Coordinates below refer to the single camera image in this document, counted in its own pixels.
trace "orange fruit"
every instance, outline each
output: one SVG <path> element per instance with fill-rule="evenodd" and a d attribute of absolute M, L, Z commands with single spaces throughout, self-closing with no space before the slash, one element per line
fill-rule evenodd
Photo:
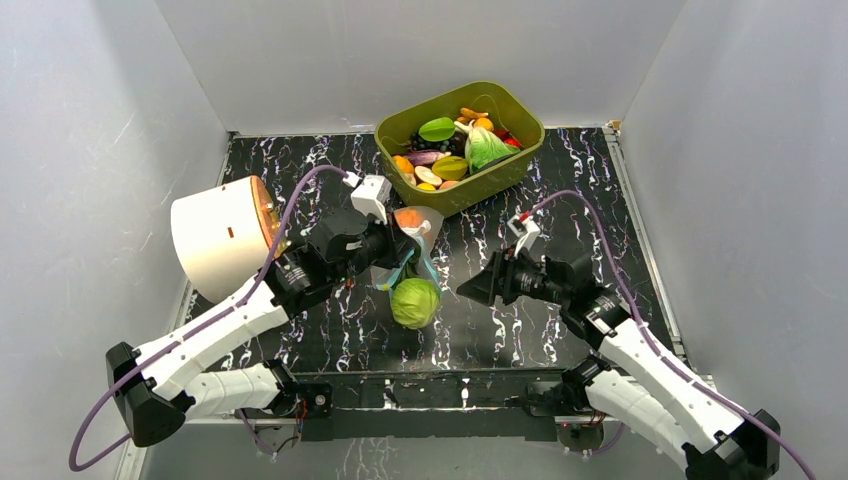
<path fill-rule="evenodd" d="M 392 157 L 395 161 L 395 165 L 398 166 L 401 172 L 403 173 L 415 173 L 415 167 L 412 166 L 412 162 L 409 161 L 408 158 L 402 155 L 395 155 Z"/>
<path fill-rule="evenodd" d="M 492 123 L 492 121 L 489 120 L 486 117 L 478 118 L 477 120 L 474 120 L 474 126 L 475 127 L 483 127 L 490 132 L 495 131 L 495 124 Z"/>

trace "white clamp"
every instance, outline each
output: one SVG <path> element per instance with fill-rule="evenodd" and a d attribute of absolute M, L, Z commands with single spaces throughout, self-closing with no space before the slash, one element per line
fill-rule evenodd
<path fill-rule="evenodd" d="M 359 213 L 363 215 L 372 214 L 377 217 L 378 222 L 386 223 L 386 207 L 384 204 L 389 199 L 392 184 L 386 177 L 381 175 L 366 175 L 362 185 L 350 194 L 350 200 Z"/>
<path fill-rule="evenodd" d="M 524 213 L 519 213 L 509 219 L 506 224 L 509 226 L 509 229 L 512 230 L 512 233 L 518 237 L 518 241 L 515 243 L 515 254 L 518 255 L 518 252 L 521 251 L 522 248 L 526 248 L 527 251 L 530 251 L 530 248 L 533 246 L 533 242 L 536 241 L 536 237 L 539 236 L 539 225 L 533 221 L 533 219 L 529 216 L 525 216 Z"/>
<path fill-rule="evenodd" d="M 357 175 L 356 172 L 347 172 L 347 176 L 345 176 L 342 182 L 350 188 L 356 188 L 356 186 L 359 185 L 360 180 L 362 179 L 359 178 L 359 175 Z"/>

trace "green vegetable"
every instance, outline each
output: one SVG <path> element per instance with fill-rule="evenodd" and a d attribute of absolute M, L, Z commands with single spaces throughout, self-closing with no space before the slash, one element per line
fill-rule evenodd
<path fill-rule="evenodd" d="M 406 328 L 424 328 L 439 309 L 439 291 L 423 278 L 407 278 L 392 292 L 392 315 Z"/>
<path fill-rule="evenodd" d="M 450 139 L 456 127 L 453 120 L 448 117 L 437 118 L 430 120 L 418 129 L 418 135 L 428 142 L 442 142 Z"/>
<path fill-rule="evenodd" d="M 468 161 L 462 157 L 445 157 L 436 160 L 431 170 L 444 180 L 459 180 L 468 171 Z"/>
<path fill-rule="evenodd" d="M 468 134 L 468 140 L 465 141 L 465 158 L 471 164 L 471 173 L 493 160 L 521 151 L 518 147 L 503 143 L 497 135 L 483 127 L 463 125 L 459 122 L 454 125 Z"/>

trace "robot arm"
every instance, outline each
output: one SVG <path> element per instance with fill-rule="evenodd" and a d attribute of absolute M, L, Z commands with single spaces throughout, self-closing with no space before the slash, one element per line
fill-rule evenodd
<path fill-rule="evenodd" d="M 702 380 L 648 332 L 659 355 L 649 347 L 627 304 L 614 290 L 595 281 L 589 255 L 573 261 L 547 257 L 535 262 L 528 252 L 538 226 L 527 216 L 514 217 L 508 225 L 519 236 L 518 242 L 494 252 L 483 271 L 457 293 L 489 306 L 498 296 L 504 304 L 520 296 L 558 304 L 572 333 L 630 373 L 647 391 L 621 381 L 605 362 L 590 356 L 585 365 L 565 372 L 560 389 L 552 389 L 550 396 L 557 399 L 557 392 L 564 390 L 566 398 L 557 399 L 561 403 L 615 415 L 668 454 L 688 478 L 768 478 L 777 471 L 776 443 L 696 389 L 694 382 L 705 385 Z M 672 372 L 664 358 L 693 380 L 687 382 Z M 779 431 L 767 412 L 761 410 L 755 416 Z M 746 476 L 732 476 L 740 472 Z"/>
<path fill-rule="evenodd" d="M 351 196 L 356 210 L 324 216 L 306 236 L 289 244 L 261 282 L 257 284 L 254 276 L 208 312 L 162 338 L 137 348 L 120 343 L 110 349 L 106 360 L 109 381 L 114 384 L 162 349 L 179 343 L 127 382 L 115 397 L 133 442 L 140 447 L 153 445 L 172 435 L 187 419 L 240 408 L 285 415 L 307 390 L 313 397 L 329 395 L 327 385 L 298 384 L 279 361 L 229 372 L 203 372 L 248 339 L 326 301 L 339 284 L 370 266 L 399 267 L 415 244 L 393 215 L 386 214 L 381 200 L 387 193 L 385 179 L 366 177 Z M 196 334 L 190 333 L 225 311 L 230 313 Z M 309 405 L 310 412 L 322 411 L 313 407 Z"/>

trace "purple eggplant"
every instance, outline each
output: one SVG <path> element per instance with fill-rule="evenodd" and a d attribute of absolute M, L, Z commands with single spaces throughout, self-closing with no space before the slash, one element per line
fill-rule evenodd
<path fill-rule="evenodd" d="M 438 150 L 420 150 L 418 152 L 409 152 L 404 155 L 408 158 L 415 167 L 426 167 L 436 163 L 436 160 L 449 157 L 450 152 L 440 152 Z"/>

